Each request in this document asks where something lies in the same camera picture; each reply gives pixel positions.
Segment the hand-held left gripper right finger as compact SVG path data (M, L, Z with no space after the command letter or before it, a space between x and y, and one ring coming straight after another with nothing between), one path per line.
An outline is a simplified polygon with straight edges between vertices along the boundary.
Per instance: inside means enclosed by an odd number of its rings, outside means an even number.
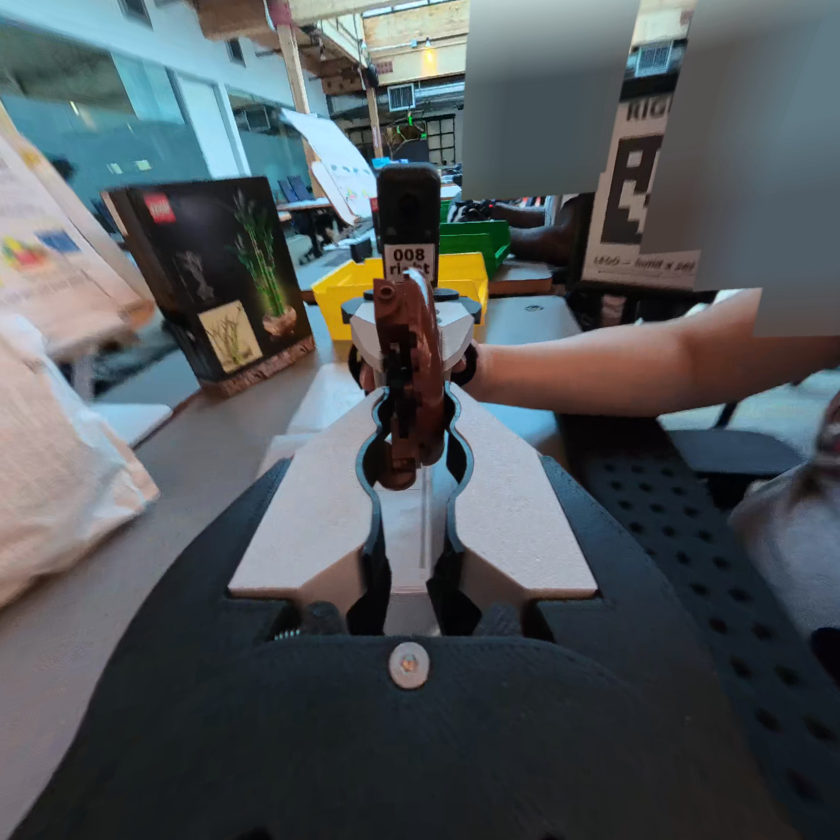
M539 451L456 384L446 384L444 551L429 582L444 636L471 635L502 606L521 620L539 603L599 595Z

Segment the brown brick bowl model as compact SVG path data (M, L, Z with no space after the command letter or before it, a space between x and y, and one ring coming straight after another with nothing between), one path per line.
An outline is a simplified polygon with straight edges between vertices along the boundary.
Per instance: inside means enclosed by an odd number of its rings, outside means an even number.
M440 459L445 446L445 375L433 287L411 268L399 280L376 280L373 303L392 402L391 440L379 482L389 490L404 490L421 467Z

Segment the white numbered paper bag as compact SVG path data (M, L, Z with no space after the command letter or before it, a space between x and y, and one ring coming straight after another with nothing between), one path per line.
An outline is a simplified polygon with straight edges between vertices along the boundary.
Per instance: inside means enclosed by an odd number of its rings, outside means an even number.
M76 394L41 333L1 320L1 607L66 572L160 495Z

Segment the black framed marker sign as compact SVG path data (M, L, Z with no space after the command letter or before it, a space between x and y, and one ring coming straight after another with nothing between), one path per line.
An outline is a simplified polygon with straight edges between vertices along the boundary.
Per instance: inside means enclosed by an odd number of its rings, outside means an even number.
M673 93L619 103L581 273L602 287L692 291L700 252L643 255L641 242Z

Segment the green plastic bin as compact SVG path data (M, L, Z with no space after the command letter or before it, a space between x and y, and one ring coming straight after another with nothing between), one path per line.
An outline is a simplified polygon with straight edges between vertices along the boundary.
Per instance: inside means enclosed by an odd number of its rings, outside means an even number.
M489 280L510 254L510 227L504 220L443 223L439 233L442 255L480 254Z

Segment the black toy set box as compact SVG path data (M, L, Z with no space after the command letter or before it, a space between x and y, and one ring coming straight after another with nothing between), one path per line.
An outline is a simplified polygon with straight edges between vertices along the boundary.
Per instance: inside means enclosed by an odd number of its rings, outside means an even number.
M263 176L101 193L202 388L233 396L316 349Z

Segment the person's right forearm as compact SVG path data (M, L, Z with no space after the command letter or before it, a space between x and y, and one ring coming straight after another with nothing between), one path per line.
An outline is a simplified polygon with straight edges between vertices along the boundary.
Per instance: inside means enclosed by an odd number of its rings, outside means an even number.
M559 414L657 417L737 403L838 364L838 337L753 334L761 292L743 290L687 318L550 342L489 345L484 403Z

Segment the white flip chart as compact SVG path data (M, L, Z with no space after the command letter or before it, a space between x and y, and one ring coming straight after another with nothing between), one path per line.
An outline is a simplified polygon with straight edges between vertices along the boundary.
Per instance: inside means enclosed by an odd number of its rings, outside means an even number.
M333 121L316 114L286 108L280 112L311 149L311 178L337 215L348 225L370 219L371 199L377 196L375 174L349 138Z

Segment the printed instruction poster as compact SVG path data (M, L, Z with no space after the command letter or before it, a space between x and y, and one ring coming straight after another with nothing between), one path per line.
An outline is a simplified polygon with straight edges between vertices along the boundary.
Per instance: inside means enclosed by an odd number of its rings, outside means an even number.
M2 111L1 307L42 336L54 360L130 339L152 320L135 265L65 177Z

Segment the grey desk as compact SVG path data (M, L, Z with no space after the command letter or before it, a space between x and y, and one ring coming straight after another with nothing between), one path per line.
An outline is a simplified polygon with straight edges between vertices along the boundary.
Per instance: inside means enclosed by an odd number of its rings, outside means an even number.
M320 312L314 354L229 400L197 392L140 446L161 498L69 572L2 610L2 838L11 838L77 734L134 614L176 557L255 480L319 370L343 361Z

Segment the person's grey sweatshirt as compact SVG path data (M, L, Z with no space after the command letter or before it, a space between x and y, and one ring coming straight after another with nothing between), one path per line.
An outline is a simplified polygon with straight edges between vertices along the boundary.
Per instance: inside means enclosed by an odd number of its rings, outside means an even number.
M730 516L755 567L838 681L839 395L810 460L751 491Z

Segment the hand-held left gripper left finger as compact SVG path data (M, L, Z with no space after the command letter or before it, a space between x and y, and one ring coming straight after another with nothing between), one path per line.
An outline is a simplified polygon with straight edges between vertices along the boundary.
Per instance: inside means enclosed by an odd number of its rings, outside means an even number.
M391 588L381 505L364 468L383 442L380 388L292 456L228 583L232 597L300 613L332 604L351 634L381 636Z

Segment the open instruction booklet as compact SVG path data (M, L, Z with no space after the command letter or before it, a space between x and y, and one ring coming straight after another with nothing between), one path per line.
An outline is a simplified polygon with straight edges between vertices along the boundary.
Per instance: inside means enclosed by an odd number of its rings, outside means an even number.
M262 472L266 473L281 457L294 456L311 437L327 429L363 399L364 394L348 371L336 363L324 365L292 418L290 432L272 439Z

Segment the yellow plastic bin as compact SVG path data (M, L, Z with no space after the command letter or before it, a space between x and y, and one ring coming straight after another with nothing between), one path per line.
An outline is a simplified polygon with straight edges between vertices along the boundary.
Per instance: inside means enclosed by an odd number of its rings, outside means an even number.
M342 305L350 299L361 298L365 291L373 288L374 278L382 276L382 258L371 257L362 264L347 261L312 285L313 296L333 342L351 341L350 325L343 322ZM489 281L480 253L442 255L438 285L478 301L482 311L487 310Z

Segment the person's right hand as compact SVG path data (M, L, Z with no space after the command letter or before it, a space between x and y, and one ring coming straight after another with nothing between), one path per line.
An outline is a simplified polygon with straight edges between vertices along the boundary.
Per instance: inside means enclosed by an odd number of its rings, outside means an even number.
M451 371L451 382L475 399L483 401L492 386L493 352L489 345L471 342Z

